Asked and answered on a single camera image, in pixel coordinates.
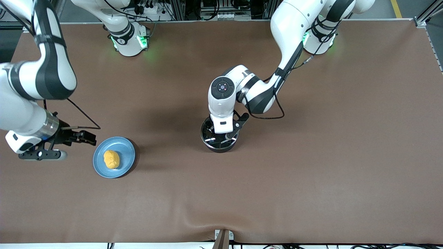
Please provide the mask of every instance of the black cable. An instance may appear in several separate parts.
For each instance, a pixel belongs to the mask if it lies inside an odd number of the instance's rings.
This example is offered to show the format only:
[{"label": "black cable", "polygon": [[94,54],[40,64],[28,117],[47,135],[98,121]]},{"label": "black cable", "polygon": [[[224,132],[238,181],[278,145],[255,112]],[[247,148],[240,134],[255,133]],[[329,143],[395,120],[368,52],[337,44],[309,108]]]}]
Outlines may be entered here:
[{"label": "black cable", "polygon": [[311,29],[315,28],[316,26],[322,24],[322,23],[325,22],[325,21],[326,21],[326,19],[324,19],[324,20],[321,21],[321,22],[318,22],[316,25],[312,24],[312,26],[311,26],[309,29],[307,29],[306,32],[310,31]]},{"label": "black cable", "polygon": [[248,6],[242,7],[242,6],[239,6],[239,5],[235,5],[234,4],[234,0],[231,0],[231,5],[232,5],[232,7],[236,8],[238,10],[248,10],[248,9],[251,8],[251,2],[249,2]]},{"label": "black cable", "polygon": [[195,16],[196,16],[199,20],[203,20],[203,21],[209,21],[209,20],[212,20],[214,17],[217,16],[217,14],[218,14],[219,11],[220,11],[220,2],[219,2],[218,0],[214,0],[214,13],[212,14],[212,16],[211,16],[210,18],[208,18],[208,19],[204,19],[204,18],[202,18],[202,17],[198,14],[198,9],[201,9],[201,7],[200,7],[200,6],[196,7],[196,5],[199,4],[199,3],[200,3],[199,0],[195,0],[195,1],[194,1],[194,7],[193,7],[194,14],[195,14]]},{"label": "black cable", "polygon": [[291,69],[288,69],[288,70],[286,70],[286,72],[285,72],[285,74],[284,74],[284,77],[286,77],[286,75],[289,73],[289,72],[291,72],[292,70],[294,70],[294,69],[297,69],[297,68],[300,68],[301,66],[303,66],[304,64],[306,64],[306,63],[308,63],[316,54],[317,54],[317,52],[320,50],[320,48],[322,47],[322,45],[325,43],[325,42],[329,42],[329,40],[330,40],[330,35],[332,34],[332,32],[334,32],[334,31],[336,31],[337,30],[337,28],[338,28],[338,26],[340,25],[340,23],[341,23],[342,21],[340,20],[336,25],[335,25],[335,27],[329,32],[329,34],[326,36],[326,37],[328,37],[328,39],[325,39],[324,41],[322,41],[321,43],[320,43],[320,45],[319,45],[319,47],[317,48],[317,50],[313,53],[313,55],[311,55],[311,57],[309,57],[308,59],[306,59],[302,64],[300,64],[299,66],[296,66],[296,67],[293,67],[293,68],[291,68]]},{"label": "black cable", "polygon": [[163,7],[166,9],[166,12],[169,14],[169,16],[171,17],[171,20],[176,21],[175,17],[174,17],[174,13],[172,12],[172,10],[169,9],[169,6],[166,5],[165,0],[163,1]]},{"label": "black cable", "polygon": [[92,123],[94,123],[94,125],[96,127],[89,127],[89,126],[74,126],[74,127],[69,127],[70,129],[97,129],[100,130],[101,127],[94,121],[92,120],[92,118],[90,118],[78,105],[76,105],[72,100],[70,100],[69,98],[67,98],[67,100],[73,105],[75,106],[85,117],[87,117],[89,119],[89,121],[91,121]]},{"label": "black cable", "polygon": [[280,101],[278,101],[277,94],[276,94],[276,88],[275,88],[275,86],[272,86],[272,87],[274,88],[273,95],[276,98],[276,102],[277,102],[278,107],[280,108],[281,116],[279,116],[279,117],[257,117],[257,116],[255,116],[254,114],[251,113],[251,109],[249,108],[249,101],[245,95],[245,101],[246,101],[245,106],[246,106],[246,109],[248,110],[248,113],[251,117],[256,118],[256,119],[280,119],[280,118],[284,117],[285,114],[284,114],[283,108],[280,105]]},{"label": "black cable", "polygon": [[118,13],[121,13],[121,14],[126,15],[126,16],[145,18],[146,20],[149,20],[149,21],[153,22],[152,19],[149,18],[149,17],[147,17],[147,16],[135,16],[135,15],[133,15],[133,14],[124,13],[124,12],[122,12],[122,11],[120,11],[120,10],[114,8],[114,6],[112,6],[107,0],[103,0],[103,1],[105,1],[105,3],[106,3],[107,5],[109,5],[109,7],[111,7],[113,10],[117,11]]},{"label": "black cable", "polygon": [[155,27],[157,26],[157,22],[155,22],[154,27],[152,28],[152,32],[149,34],[149,38],[151,38],[154,35],[154,31],[155,31]]},{"label": "black cable", "polygon": [[2,16],[0,17],[0,19],[3,19],[3,18],[4,18],[4,15],[6,15],[6,11],[0,9],[0,15],[2,15]]},{"label": "black cable", "polygon": [[[341,23],[341,20],[340,20],[340,21],[335,25],[335,27],[329,32],[329,34],[327,35],[327,37],[329,37],[329,36],[332,34],[332,32],[335,31],[335,30],[337,29],[337,27],[338,27],[338,25],[339,25],[340,23]],[[310,56],[308,59],[306,59],[305,61],[303,61],[302,64],[300,64],[300,65],[298,65],[298,66],[295,66],[295,67],[293,67],[293,68],[290,68],[290,69],[286,70],[285,73],[284,73],[284,76],[282,76],[282,78],[286,78],[286,76],[287,76],[287,74],[288,74],[289,72],[291,72],[292,70],[298,69],[298,68],[300,68],[301,66],[303,66],[304,64],[308,63],[308,62],[314,57],[314,55],[319,51],[319,49],[321,48],[321,46],[322,46],[325,42],[327,42],[327,41],[329,41],[329,40],[330,40],[330,38],[329,38],[329,39],[325,39],[324,41],[322,41],[322,42],[320,43],[319,47],[317,48],[317,50],[314,52],[314,54],[311,55],[311,56]],[[266,81],[270,80],[270,79],[272,78],[273,75],[274,75],[274,74],[272,74],[269,78],[263,80],[263,82],[266,82]],[[281,115],[280,117],[257,117],[257,116],[255,116],[255,115],[253,115],[253,114],[251,113],[251,110],[249,109],[249,102],[248,102],[248,99],[247,99],[246,96],[245,96],[246,108],[247,108],[248,113],[249,113],[249,115],[250,115],[251,117],[254,117],[254,118],[257,118],[257,119],[280,119],[280,118],[283,118],[283,117],[284,117],[284,115],[285,115],[285,114],[284,114],[284,110],[283,110],[283,108],[281,107],[280,102],[278,101],[277,94],[276,94],[276,86],[274,85],[274,86],[272,86],[272,87],[274,88],[273,94],[274,94],[274,97],[276,98],[276,102],[277,102],[277,104],[278,104],[278,107],[280,108],[280,111],[281,111],[282,115]]]},{"label": "black cable", "polygon": [[415,246],[415,247],[420,247],[420,248],[424,248],[424,249],[432,249],[431,247],[427,246],[426,244],[414,244],[414,243],[402,243],[402,244],[397,244],[397,245],[392,245],[392,246],[386,246],[386,245],[375,245],[376,247],[374,247],[373,245],[368,245],[368,247],[363,246],[363,245],[354,245],[353,247],[351,247],[351,249],[356,249],[356,248],[364,248],[364,249],[373,249],[373,248],[384,248],[384,249],[393,249],[396,248],[398,246]]}]

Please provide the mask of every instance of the metal frame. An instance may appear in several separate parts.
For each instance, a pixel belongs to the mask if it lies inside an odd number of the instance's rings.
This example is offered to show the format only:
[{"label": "metal frame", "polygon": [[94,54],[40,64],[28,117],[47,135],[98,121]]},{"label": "metal frame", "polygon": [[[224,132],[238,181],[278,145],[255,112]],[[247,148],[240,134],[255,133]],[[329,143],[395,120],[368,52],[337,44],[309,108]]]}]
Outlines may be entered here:
[{"label": "metal frame", "polygon": [[280,0],[269,0],[267,5],[265,5],[265,10],[263,12],[263,19],[270,19],[279,5],[280,5]]},{"label": "metal frame", "polygon": [[414,18],[416,26],[418,28],[423,28],[426,23],[435,15],[441,12],[439,10],[443,6],[443,0],[435,0],[431,5],[429,5],[419,16]]},{"label": "metal frame", "polygon": [[186,2],[181,0],[171,0],[172,12],[176,21],[185,20]]},{"label": "metal frame", "polygon": [[[49,2],[54,7],[57,17],[60,18],[66,0],[50,0]],[[22,28],[23,26],[17,21],[0,21],[0,30],[20,30]]]}]

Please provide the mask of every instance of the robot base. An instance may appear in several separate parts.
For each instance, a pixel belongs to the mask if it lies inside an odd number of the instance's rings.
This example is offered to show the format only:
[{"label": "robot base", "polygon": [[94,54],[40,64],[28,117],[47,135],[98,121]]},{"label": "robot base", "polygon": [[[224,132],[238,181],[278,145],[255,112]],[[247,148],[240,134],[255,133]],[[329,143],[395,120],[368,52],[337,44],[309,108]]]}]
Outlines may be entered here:
[{"label": "robot base", "polygon": [[126,57],[136,56],[142,51],[147,51],[149,47],[151,30],[138,23],[133,23],[133,25],[136,32],[128,40],[127,44],[119,44],[119,39],[115,41],[112,37],[109,37],[114,42],[115,51],[120,52],[120,54]]},{"label": "robot base", "polygon": [[227,138],[227,133],[214,133],[214,124],[210,117],[207,117],[203,122],[200,135],[206,147],[217,153],[224,153],[232,149],[238,138],[238,132],[231,139]]}]

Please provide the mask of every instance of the brown tablecloth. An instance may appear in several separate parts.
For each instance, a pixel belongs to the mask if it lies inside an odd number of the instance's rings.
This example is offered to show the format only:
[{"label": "brown tablecloth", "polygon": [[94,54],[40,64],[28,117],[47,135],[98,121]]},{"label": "brown tablecloth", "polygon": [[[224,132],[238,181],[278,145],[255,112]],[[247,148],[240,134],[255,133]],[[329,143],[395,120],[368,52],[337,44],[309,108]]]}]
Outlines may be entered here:
[{"label": "brown tablecloth", "polygon": [[[90,145],[28,162],[2,141],[0,242],[203,241],[227,228],[248,243],[443,243],[443,77],[412,21],[343,22],[334,46],[289,77],[286,117],[250,119],[225,154],[200,139],[207,91],[230,66],[275,70],[269,22],[158,24],[133,58],[101,25],[62,29],[71,99],[103,127],[98,143],[127,137],[139,159],[105,179]],[[22,35],[13,61],[38,57]],[[89,124],[67,101],[48,108]]]}]

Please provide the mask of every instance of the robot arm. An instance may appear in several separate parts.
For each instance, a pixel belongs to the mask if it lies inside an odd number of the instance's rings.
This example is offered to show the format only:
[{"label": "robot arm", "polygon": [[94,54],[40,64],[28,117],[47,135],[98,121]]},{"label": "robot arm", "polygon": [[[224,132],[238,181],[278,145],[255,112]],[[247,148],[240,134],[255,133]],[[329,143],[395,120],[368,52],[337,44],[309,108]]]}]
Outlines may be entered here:
[{"label": "robot arm", "polygon": [[208,92],[210,117],[205,120],[201,129],[206,146],[215,152],[230,150],[235,144],[238,131],[249,117],[247,113],[239,116],[234,111],[235,102],[245,105],[252,114],[267,112],[303,48],[311,52],[308,48],[315,46],[312,54],[326,52],[332,45],[328,41],[335,37],[336,27],[341,19],[355,7],[356,12],[366,11],[373,2],[374,0],[284,0],[271,18],[272,35],[282,56],[280,64],[268,83],[260,80],[243,65],[227,70],[211,83]]},{"label": "robot arm", "polygon": [[[94,135],[73,132],[35,102],[66,99],[77,85],[52,5],[47,0],[0,0],[0,4],[26,25],[41,52],[37,61],[0,64],[0,129],[9,131],[6,141],[11,149],[24,159],[42,160],[66,156],[52,150],[54,144],[95,145]],[[51,142],[49,151],[43,147],[47,141]]]},{"label": "robot arm", "polygon": [[4,66],[11,87],[28,100],[68,98],[77,86],[77,79],[51,4],[32,0],[0,0],[0,4],[35,31],[34,40],[41,53],[37,61]]},{"label": "robot arm", "polygon": [[129,5],[130,0],[71,0],[96,16],[111,34],[115,48],[124,56],[135,56],[148,47],[149,31],[126,15],[116,11]]}]

